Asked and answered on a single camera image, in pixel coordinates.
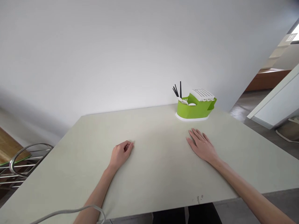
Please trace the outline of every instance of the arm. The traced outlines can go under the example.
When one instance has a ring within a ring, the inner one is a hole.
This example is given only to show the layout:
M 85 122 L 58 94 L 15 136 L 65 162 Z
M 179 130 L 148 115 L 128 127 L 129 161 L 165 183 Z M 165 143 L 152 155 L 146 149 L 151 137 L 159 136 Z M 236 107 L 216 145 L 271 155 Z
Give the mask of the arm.
M 269 202 L 253 186 L 240 177 L 230 166 L 222 161 L 206 136 L 199 130 L 189 131 L 194 142 L 187 138 L 192 150 L 203 160 L 210 163 L 235 189 L 239 196 L 248 205 L 253 214 L 262 224 L 290 223 L 295 224 L 286 214 Z
M 133 146 L 133 142 L 125 141 L 114 147 L 107 169 L 104 171 L 99 183 L 89 196 L 84 206 L 95 204 L 100 208 L 102 207 L 107 190 L 116 171 L 128 159 Z M 95 224 L 98 220 L 99 214 L 100 212 L 98 210 L 95 210 L 94 208 L 87 208 L 78 214 L 74 224 Z

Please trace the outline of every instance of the forearm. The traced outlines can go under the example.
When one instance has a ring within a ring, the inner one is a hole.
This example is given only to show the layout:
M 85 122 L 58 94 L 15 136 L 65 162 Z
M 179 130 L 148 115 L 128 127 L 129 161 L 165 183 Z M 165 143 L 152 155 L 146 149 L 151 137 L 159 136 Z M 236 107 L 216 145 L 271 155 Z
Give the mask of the forearm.
M 106 196 L 107 190 L 109 188 L 109 185 L 116 173 L 117 169 L 114 169 L 110 166 L 107 167 L 107 169 L 104 171 L 99 183 L 93 190 L 92 194 L 89 196 L 88 200 L 86 201 L 84 206 L 87 205 L 93 205 L 95 204 L 98 207 L 102 207 L 104 198 Z M 94 208 L 87 208 L 83 211 L 81 211 L 74 224 L 95 224 L 99 217 L 99 211 L 95 210 Z
M 261 224 L 294 223 L 246 180 L 240 177 L 227 163 L 215 159 L 211 162 L 211 165 L 230 183 Z

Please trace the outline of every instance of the right hand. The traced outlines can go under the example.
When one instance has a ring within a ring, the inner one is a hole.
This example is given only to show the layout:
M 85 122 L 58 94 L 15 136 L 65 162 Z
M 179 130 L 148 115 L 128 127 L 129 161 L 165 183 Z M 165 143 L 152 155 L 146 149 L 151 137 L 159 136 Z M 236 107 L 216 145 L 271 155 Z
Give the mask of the right hand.
M 186 137 L 186 139 L 196 155 L 198 155 L 201 159 L 207 161 L 208 163 L 219 159 L 216 150 L 207 135 L 205 133 L 201 133 L 198 129 L 195 130 L 194 128 L 192 128 L 192 131 L 189 130 L 189 133 L 193 138 L 195 144 L 192 139 L 188 137 Z

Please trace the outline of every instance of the hand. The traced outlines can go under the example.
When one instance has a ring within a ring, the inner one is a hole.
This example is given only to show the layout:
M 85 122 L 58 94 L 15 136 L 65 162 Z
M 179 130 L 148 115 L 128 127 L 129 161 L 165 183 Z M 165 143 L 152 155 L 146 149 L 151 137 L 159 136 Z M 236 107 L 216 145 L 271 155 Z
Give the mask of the hand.
M 109 166 L 118 170 L 129 158 L 133 147 L 134 143 L 129 141 L 125 141 L 115 146 L 112 150 Z
M 205 133 L 202 134 L 198 129 L 195 130 L 194 128 L 192 128 L 192 131 L 189 130 L 189 133 L 193 138 L 195 144 L 190 138 L 186 137 L 186 139 L 196 155 L 198 155 L 208 163 L 211 163 L 214 160 L 218 159 L 219 157 L 216 153 L 216 150 L 207 135 Z

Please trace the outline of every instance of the white base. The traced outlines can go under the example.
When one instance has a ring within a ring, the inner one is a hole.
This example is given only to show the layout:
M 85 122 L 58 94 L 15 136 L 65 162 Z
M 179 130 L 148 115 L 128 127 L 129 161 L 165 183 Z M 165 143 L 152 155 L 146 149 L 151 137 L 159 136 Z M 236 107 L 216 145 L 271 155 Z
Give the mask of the white base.
M 182 121 L 202 121 L 202 120 L 207 120 L 209 118 L 209 115 L 205 118 L 190 118 L 190 119 L 187 119 L 187 118 L 182 118 L 178 115 L 178 113 L 175 113 L 175 116 L 177 118 L 179 118 L 180 120 Z

